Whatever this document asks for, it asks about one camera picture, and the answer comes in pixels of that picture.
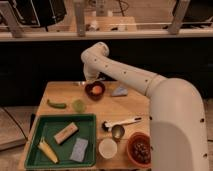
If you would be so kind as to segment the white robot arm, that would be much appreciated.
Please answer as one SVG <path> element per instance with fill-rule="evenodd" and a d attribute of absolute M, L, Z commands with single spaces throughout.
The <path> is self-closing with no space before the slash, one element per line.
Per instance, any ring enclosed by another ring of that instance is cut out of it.
<path fill-rule="evenodd" d="M 180 78 L 166 78 L 108 58 L 98 42 L 81 53 L 88 81 L 104 73 L 150 99 L 152 171 L 210 171 L 204 104 L 198 90 Z"/>

